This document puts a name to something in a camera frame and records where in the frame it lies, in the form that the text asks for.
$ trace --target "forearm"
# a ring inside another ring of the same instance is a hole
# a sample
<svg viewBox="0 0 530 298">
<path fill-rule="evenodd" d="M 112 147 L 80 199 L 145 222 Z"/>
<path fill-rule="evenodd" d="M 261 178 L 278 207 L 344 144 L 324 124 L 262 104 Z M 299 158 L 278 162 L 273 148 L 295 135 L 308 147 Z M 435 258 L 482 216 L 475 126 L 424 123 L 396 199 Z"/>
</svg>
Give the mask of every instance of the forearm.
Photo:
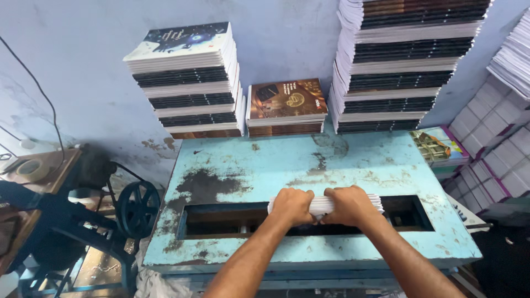
<svg viewBox="0 0 530 298">
<path fill-rule="evenodd" d="M 383 256 L 407 297 L 464 297 L 384 217 L 371 218 L 360 228 Z"/>
<path fill-rule="evenodd" d="M 289 228 L 283 218 L 269 215 L 217 273 L 204 298 L 254 297 L 276 247 Z"/>
</svg>

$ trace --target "rectangular slot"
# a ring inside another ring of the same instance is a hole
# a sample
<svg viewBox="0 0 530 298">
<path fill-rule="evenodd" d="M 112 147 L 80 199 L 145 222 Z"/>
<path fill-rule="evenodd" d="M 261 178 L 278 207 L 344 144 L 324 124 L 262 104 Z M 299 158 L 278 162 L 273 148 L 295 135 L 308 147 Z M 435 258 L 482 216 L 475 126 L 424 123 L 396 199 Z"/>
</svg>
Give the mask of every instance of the rectangular slot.
<svg viewBox="0 0 530 298">
<path fill-rule="evenodd" d="M 398 232 L 434 231 L 418 196 L 381 197 L 383 214 Z M 188 205 L 184 207 L 178 238 L 248 238 L 267 217 L 268 202 Z M 302 225 L 287 236 L 362 234 L 357 227 L 344 225 Z"/>
</svg>

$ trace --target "light blue machine table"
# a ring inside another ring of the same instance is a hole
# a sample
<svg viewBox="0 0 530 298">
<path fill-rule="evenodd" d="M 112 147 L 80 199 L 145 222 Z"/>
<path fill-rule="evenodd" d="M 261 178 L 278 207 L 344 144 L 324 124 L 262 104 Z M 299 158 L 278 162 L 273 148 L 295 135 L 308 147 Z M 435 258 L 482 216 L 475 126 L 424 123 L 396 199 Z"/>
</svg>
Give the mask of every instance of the light blue machine table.
<svg viewBox="0 0 530 298">
<path fill-rule="evenodd" d="M 446 274 L 482 257 L 408 132 L 330 132 L 185 140 L 144 266 L 204 289 L 281 188 L 318 196 L 352 184 L 381 196 L 388 220 Z M 262 289 L 396 287 L 371 242 L 340 226 L 291 230 L 261 283 Z"/>
</svg>

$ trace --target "tape roll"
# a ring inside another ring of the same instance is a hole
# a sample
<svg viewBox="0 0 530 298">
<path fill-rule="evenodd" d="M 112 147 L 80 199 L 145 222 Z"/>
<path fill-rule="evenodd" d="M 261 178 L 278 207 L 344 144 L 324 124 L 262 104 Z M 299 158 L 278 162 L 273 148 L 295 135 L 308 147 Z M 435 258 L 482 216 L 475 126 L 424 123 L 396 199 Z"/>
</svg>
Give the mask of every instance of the tape roll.
<svg viewBox="0 0 530 298">
<path fill-rule="evenodd" d="M 16 174 L 24 177 L 28 182 L 36 182 L 46 177 L 49 171 L 50 167 L 44 165 L 42 160 L 32 159 L 21 164 L 17 168 Z"/>
</svg>

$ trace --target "hand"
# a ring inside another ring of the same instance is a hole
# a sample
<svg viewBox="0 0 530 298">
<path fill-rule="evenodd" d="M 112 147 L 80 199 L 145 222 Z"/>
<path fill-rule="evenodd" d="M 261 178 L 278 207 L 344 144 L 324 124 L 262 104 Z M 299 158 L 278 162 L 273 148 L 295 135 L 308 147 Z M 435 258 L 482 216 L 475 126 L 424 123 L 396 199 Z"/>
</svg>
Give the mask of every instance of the hand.
<svg viewBox="0 0 530 298">
<path fill-rule="evenodd" d="M 285 221 L 289 227 L 316 222 L 309 213 L 309 205 L 315 197 L 312 190 L 303 191 L 294 188 L 282 188 L 269 216 Z"/>
<path fill-rule="evenodd" d="M 366 192 L 358 186 L 326 188 L 324 195 L 331 197 L 335 204 L 333 212 L 321 219 L 324 224 L 361 227 L 374 216 L 381 215 Z"/>
</svg>

